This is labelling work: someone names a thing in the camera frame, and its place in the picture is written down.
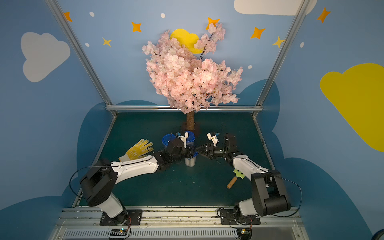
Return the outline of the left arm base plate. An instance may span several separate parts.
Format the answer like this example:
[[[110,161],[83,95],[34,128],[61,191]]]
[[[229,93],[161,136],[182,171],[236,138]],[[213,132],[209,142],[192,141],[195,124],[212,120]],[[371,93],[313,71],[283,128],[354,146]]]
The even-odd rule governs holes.
[[[102,213],[100,226],[139,226],[142,219],[142,210],[123,210],[116,217],[111,218],[105,212]]]

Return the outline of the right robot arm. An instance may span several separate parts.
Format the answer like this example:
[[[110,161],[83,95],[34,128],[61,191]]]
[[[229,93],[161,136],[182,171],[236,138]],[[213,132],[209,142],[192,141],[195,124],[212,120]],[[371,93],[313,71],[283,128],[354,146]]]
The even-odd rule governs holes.
[[[239,216],[267,216],[291,209],[291,202],[281,173],[264,168],[238,150],[236,137],[226,135],[224,146],[210,142],[196,151],[207,159],[223,158],[235,170],[251,181],[252,197],[236,204]]]

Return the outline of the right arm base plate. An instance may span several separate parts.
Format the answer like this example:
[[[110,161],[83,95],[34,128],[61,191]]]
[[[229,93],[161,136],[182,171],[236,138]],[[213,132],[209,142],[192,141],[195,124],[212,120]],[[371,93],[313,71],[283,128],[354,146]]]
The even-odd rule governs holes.
[[[217,214],[221,220],[222,225],[250,226],[261,224],[259,215],[243,215],[238,208],[219,208]]]

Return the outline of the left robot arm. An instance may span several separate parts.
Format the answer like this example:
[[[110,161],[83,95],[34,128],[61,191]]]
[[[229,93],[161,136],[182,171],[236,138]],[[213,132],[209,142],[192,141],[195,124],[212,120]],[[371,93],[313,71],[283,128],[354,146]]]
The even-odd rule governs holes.
[[[146,157],[125,161],[110,162],[99,160],[90,166],[88,172],[80,180],[83,198],[89,207],[98,207],[111,219],[120,216],[125,208],[113,194],[118,183],[140,175],[153,174],[166,170],[172,163],[192,157],[195,148],[181,139],[173,139],[168,146]]]

